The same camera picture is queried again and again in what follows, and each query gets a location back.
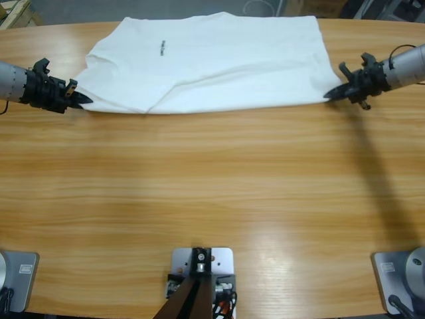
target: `white mount plate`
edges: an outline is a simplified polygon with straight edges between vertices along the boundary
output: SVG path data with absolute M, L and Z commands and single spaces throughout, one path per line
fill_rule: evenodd
M 188 276 L 191 267 L 191 255 L 192 248 L 176 248 L 171 259 L 171 274 Z M 211 248 L 211 256 L 214 259 L 211 262 L 211 272 L 213 274 L 234 274 L 232 249 L 213 247 Z M 233 318 L 236 319 L 236 307 L 233 311 Z

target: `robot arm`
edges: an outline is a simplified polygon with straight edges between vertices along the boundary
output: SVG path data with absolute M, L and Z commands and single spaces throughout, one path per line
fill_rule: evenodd
M 0 100 L 30 104 L 35 108 L 65 113 L 68 107 L 82 108 L 80 104 L 92 103 L 87 96 L 75 92 L 77 81 L 48 76 L 44 58 L 34 64 L 32 70 L 0 61 Z
M 395 50 L 405 46 L 413 49 L 392 56 Z M 364 110 L 368 110 L 371 108 L 366 103 L 369 95 L 377 96 L 382 92 L 425 80 L 425 45 L 396 47 L 390 57 L 382 62 L 377 62 L 369 53 L 363 53 L 361 57 L 363 70 L 351 72 L 345 62 L 339 65 L 339 70 L 345 75 L 348 83 L 330 90 L 325 98 L 330 98 L 330 101 L 348 98 L 351 103 L 359 103 Z

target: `metal base plate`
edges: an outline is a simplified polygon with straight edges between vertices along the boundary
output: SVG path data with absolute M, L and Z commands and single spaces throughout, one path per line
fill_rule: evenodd
M 372 257 L 381 291 L 382 305 L 390 314 L 400 314 L 388 302 L 392 294 L 398 296 L 403 304 L 414 311 L 412 298 L 404 285 L 406 261 L 410 253 L 410 251 L 376 253 Z
M 22 312 L 28 305 L 39 256 L 36 253 L 3 251 L 7 263 L 4 286 L 13 289 L 12 312 Z
M 171 260 L 171 274 L 188 276 L 191 266 L 192 248 L 177 248 L 173 251 Z M 211 248 L 213 261 L 211 271 L 213 275 L 234 274 L 233 251 L 227 247 Z M 233 318 L 236 319 L 236 308 L 233 311 Z

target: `wood grain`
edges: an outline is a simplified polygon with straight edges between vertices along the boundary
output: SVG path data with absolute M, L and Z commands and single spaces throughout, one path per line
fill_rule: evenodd
M 320 21 L 337 70 L 425 25 Z M 69 78 L 117 23 L 0 32 L 0 60 Z M 425 91 L 182 116 L 0 117 L 0 245 L 40 254 L 30 311 L 152 318 L 176 247 L 231 247 L 238 317 L 383 312 L 370 255 L 425 243 Z

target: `circular base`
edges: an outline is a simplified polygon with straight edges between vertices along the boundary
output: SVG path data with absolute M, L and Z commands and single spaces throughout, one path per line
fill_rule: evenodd
M 6 281 L 6 256 L 0 251 L 0 289 Z
M 415 249 L 407 258 L 406 280 L 413 294 L 425 300 L 425 247 Z

